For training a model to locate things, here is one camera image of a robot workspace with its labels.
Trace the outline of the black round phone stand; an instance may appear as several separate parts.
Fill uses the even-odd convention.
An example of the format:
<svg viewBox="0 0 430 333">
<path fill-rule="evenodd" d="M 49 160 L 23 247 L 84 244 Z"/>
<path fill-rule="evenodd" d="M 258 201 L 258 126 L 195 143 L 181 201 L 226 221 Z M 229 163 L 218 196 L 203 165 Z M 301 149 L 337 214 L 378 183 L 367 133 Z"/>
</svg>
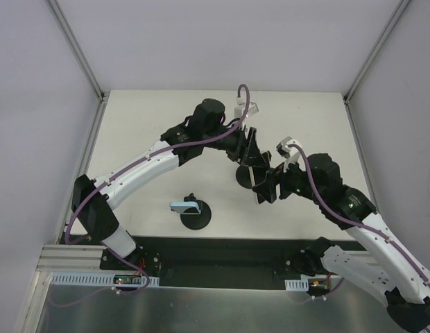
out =
<svg viewBox="0 0 430 333">
<path fill-rule="evenodd" d="M 182 224 L 190 230 L 201 230 L 205 228 L 212 218 L 210 206 L 203 200 L 195 197 L 194 193 L 190 193 L 184 197 L 184 202 L 195 202 L 198 204 L 200 213 L 195 207 L 188 208 L 184 214 L 180 215 Z"/>
</svg>

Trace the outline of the blue case smartphone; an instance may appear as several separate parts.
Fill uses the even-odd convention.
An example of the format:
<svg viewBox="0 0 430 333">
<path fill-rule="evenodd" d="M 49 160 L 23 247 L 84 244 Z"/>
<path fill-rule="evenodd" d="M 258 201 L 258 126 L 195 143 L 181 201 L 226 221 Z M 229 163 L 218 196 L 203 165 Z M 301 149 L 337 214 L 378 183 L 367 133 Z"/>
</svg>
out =
<svg viewBox="0 0 430 333">
<path fill-rule="evenodd" d="M 202 209 L 200 208 L 197 201 L 176 201 L 170 202 L 169 208 L 172 212 L 180 215 L 194 215 L 201 214 Z"/>
</svg>

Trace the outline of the cream case smartphone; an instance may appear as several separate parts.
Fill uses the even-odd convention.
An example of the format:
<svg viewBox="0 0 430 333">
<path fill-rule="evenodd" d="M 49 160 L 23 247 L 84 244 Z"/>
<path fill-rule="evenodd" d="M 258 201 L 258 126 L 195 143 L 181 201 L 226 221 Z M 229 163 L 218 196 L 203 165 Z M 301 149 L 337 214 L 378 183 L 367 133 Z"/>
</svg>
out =
<svg viewBox="0 0 430 333">
<path fill-rule="evenodd" d="M 252 192 L 255 195 L 255 200 L 258 205 L 266 202 L 270 197 L 270 189 L 268 184 L 268 171 L 269 167 L 253 167 L 251 168 L 251 181 L 252 181 Z"/>
</svg>

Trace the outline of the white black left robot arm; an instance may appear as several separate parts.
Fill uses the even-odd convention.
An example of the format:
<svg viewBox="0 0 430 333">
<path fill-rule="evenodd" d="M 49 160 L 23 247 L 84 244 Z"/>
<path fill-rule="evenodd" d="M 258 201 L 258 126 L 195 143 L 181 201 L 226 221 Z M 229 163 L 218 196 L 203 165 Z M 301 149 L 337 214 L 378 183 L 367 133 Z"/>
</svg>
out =
<svg viewBox="0 0 430 333">
<path fill-rule="evenodd" d="M 225 151 L 241 166 L 263 167 L 267 161 L 257 148 L 253 129 L 246 118 L 256 113 L 256 103 L 238 98 L 232 122 L 225 123 L 225 106 L 216 99 L 204 99 L 193 114 L 169 128 L 143 154 L 92 180 L 82 175 L 75 180 L 71 211 L 87 235 L 116 254 L 123 269 L 141 262 L 141 248 L 121 226 L 114 210 L 135 191 L 156 177 L 172 171 L 203 153 L 204 148 Z"/>
</svg>

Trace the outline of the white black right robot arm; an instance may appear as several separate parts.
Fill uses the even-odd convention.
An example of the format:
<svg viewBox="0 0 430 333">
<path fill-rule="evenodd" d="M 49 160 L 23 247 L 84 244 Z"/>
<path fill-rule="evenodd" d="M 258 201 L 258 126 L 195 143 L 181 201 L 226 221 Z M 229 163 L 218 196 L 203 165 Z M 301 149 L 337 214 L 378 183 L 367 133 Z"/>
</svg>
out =
<svg viewBox="0 0 430 333">
<path fill-rule="evenodd" d="M 369 293 L 391 319 L 407 332 L 430 326 L 430 270 L 424 267 L 384 222 L 372 202 L 345 185 L 339 165 L 326 153 L 297 162 L 250 167 L 252 190 L 259 202 L 274 203 L 291 194 L 314 202 L 325 218 L 361 244 L 378 264 L 352 259 L 338 244 L 320 237 L 293 259 L 304 275 L 335 273 Z"/>
</svg>

